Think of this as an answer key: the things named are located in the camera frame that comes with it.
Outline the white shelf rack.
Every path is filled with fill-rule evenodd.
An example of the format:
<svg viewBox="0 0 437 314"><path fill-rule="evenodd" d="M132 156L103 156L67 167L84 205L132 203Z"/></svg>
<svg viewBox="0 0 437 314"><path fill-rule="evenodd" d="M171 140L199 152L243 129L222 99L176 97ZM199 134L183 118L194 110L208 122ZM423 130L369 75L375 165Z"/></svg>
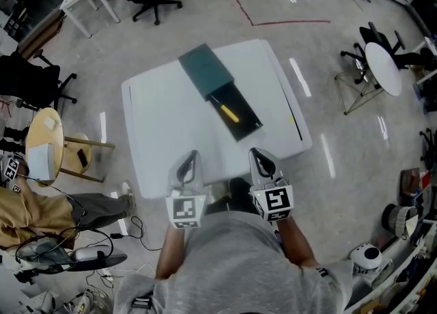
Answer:
<svg viewBox="0 0 437 314"><path fill-rule="evenodd" d="M359 300L357 303L349 306L343 314L354 314L358 313L361 308L365 305L369 304L372 300L377 300L380 298L382 293L388 289L391 285L393 285L397 279L397 277L407 268L410 262L422 251L425 251L425 239L427 236L437 231L437 220L425 220L425 223L430 226L430 229L424 234L424 236L419 238L419 243L416 247L413 248L412 252L404 259L404 261L400 264L399 267L394 269L390 273L390 275L383 281L379 286L373 289L369 294Z"/></svg>

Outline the person's left forearm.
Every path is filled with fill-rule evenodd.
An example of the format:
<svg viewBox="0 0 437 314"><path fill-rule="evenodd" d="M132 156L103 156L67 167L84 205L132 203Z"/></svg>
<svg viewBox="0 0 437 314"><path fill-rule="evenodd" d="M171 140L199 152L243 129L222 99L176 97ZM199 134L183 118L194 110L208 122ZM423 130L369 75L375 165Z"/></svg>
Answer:
<svg viewBox="0 0 437 314"><path fill-rule="evenodd" d="M156 267L155 279L168 279L175 274L185 258L185 230L169 225Z"/></svg>

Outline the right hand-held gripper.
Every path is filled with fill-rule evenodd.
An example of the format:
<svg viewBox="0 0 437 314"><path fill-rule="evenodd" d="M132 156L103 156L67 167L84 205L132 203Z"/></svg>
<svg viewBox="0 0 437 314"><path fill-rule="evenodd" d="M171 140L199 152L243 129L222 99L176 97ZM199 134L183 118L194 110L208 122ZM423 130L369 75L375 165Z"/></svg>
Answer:
<svg viewBox="0 0 437 314"><path fill-rule="evenodd" d="M294 197L281 161L267 150L251 148L249 166L253 204L261 218L269 223L287 219L294 208Z"/></svg>

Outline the round wooden side table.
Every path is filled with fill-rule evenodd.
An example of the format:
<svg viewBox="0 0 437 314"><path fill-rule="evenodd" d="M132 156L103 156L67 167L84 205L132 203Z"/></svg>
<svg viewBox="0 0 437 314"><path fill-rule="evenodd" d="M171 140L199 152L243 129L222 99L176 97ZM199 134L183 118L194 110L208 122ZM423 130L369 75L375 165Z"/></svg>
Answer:
<svg viewBox="0 0 437 314"><path fill-rule="evenodd" d="M45 117L52 117L57 120L57 127L54 131L50 131L44 125ZM50 143L54 147L55 152L55 179L53 181L40 181L35 179L41 186L50 186L57 179L58 175L63 173L72 177L81 178L91 182L103 183L104 178L97 178L86 175L86 171L90 168L92 162L92 150L94 147L106 147L114 149L112 143L102 143L91 141L83 133L77 133L72 137L64 134L64 126L59 113L52 108L45 108L39 111L31 122L29 132L25 142L25 160L29 149L45 143ZM83 168L77 152L82 149L88 159L88 165Z"/></svg>

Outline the person's grey shirt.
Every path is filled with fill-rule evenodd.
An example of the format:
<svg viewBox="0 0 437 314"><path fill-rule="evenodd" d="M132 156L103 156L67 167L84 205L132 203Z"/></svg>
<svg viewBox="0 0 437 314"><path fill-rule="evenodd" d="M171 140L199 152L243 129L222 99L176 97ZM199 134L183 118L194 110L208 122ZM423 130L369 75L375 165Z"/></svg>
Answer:
<svg viewBox="0 0 437 314"><path fill-rule="evenodd" d="M126 276L113 314L342 314L352 295L351 261L299 267L254 214L208 215L184 243L168 279Z"/></svg>

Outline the person's right forearm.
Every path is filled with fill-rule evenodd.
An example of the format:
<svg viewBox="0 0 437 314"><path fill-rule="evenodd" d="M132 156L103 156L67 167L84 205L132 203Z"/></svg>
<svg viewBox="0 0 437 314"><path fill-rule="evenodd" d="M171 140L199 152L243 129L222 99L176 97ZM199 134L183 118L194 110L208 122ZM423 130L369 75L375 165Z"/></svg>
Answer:
<svg viewBox="0 0 437 314"><path fill-rule="evenodd" d="M319 266L306 237L292 216L278 220L277 227L285 256L293 264L308 268Z"/></svg>

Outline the white and black swivel chair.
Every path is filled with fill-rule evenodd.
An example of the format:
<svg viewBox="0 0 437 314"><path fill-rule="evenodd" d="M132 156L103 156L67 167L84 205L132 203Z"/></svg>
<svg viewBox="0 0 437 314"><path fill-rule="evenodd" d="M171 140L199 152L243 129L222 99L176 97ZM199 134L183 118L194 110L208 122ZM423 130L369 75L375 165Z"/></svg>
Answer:
<svg viewBox="0 0 437 314"><path fill-rule="evenodd" d="M18 246L12 252L12 260L17 264L18 273L30 277L103 270L116 266L127 258L127 254L113 244L93 244L68 252L55 239L42 235Z"/></svg>

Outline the round white table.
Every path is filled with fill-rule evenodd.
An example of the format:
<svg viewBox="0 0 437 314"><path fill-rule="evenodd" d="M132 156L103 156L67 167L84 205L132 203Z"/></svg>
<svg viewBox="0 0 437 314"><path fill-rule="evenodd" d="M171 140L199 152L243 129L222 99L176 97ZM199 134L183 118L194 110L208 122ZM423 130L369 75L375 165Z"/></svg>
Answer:
<svg viewBox="0 0 437 314"><path fill-rule="evenodd" d="M391 96L399 96L402 91L401 76L390 54L379 44L370 42L365 46L365 58L381 88Z"/></svg>

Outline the black chair base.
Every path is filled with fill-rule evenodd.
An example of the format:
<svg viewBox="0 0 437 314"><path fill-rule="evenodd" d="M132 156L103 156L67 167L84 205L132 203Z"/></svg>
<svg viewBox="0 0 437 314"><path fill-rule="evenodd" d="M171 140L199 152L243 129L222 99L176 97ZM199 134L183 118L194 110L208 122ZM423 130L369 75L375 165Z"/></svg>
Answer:
<svg viewBox="0 0 437 314"><path fill-rule="evenodd" d="M419 135L423 138L420 161L428 171L434 171L437 165L437 130L433 132L431 128L426 128Z"/></svg>

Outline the grey ribbed round object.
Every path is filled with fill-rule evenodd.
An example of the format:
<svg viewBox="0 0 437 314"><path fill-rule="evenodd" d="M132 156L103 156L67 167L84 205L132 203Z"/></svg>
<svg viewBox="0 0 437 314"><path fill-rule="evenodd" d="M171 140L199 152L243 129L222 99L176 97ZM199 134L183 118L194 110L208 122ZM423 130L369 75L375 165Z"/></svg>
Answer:
<svg viewBox="0 0 437 314"><path fill-rule="evenodd" d="M419 219L418 210L412 206L388 204L382 213L382 227L394 236L407 240L415 231Z"/></svg>

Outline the person's black trousers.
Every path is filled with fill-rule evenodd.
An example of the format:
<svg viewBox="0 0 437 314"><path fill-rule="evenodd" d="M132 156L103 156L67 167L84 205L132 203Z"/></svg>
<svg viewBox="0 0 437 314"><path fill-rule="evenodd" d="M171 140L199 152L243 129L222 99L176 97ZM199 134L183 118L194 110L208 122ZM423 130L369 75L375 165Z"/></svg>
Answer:
<svg viewBox="0 0 437 314"><path fill-rule="evenodd" d="M251 185L241 177L229 181L229 193L206 207L205 215L221 212L243 212L260 216L250 193Z"/></svg>

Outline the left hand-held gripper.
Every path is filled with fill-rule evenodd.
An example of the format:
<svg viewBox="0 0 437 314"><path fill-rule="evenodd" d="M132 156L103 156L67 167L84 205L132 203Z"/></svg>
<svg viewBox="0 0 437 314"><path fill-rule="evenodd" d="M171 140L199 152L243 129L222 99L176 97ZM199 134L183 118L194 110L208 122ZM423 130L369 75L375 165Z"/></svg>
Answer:
<svg viewBox="0 0 437 314"><path fill-rule="evenodd" d="M168 174L167 192L173 197L167 197L166 204L169 222L174 228L192 229L201 226L207 197L197 194L203 188L201 155L197 150L188 151L175 161ZM185 190L191 190L197 196L180 196Z"/></svg>

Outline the yellow-handled screwdriver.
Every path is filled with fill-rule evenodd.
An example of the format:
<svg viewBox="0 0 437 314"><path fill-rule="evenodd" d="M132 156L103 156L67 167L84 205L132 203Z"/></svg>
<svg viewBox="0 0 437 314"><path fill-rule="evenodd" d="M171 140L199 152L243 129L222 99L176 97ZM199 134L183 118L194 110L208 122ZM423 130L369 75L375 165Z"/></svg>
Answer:
<svg viewBox="0 0 437 314"><path fill-rule="evenodd" d="M219 102L214 96L210 96L210 97L213 101L215 101L219 105L222 112L224 112L224 114L226 114L226 116L228 116L228 118L230 118L235 123L240 122L240 119L230 109L228 109L224 104Z"/></svg>

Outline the dark green drawer box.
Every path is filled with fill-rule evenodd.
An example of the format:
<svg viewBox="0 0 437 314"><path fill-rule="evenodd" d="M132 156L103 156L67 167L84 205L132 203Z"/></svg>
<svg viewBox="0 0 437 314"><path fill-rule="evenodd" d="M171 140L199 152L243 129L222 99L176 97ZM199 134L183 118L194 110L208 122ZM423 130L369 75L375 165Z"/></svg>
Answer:
<svg viewBox="0 0 437 314"><path fill-rule="evenodd" d="M207 44L184 53L178 60L201 97L214 107L236 141L262 127L261 121L235 86L235 78ZM235 123L228 118L210 96L230 109L240 122Z"/></svg>

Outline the person's shoe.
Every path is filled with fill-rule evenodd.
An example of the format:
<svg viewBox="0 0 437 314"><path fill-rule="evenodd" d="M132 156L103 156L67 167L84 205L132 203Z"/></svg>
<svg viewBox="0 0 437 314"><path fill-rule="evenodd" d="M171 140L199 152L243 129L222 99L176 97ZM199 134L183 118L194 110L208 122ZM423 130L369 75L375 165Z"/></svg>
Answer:
<svg viewBox="0 0 437 314"><path fill-rule="evenodd" d="M220 201L222 198L229 195L227 182L219 182L212 184L210 187L210 195L213 203Z"/></svg>

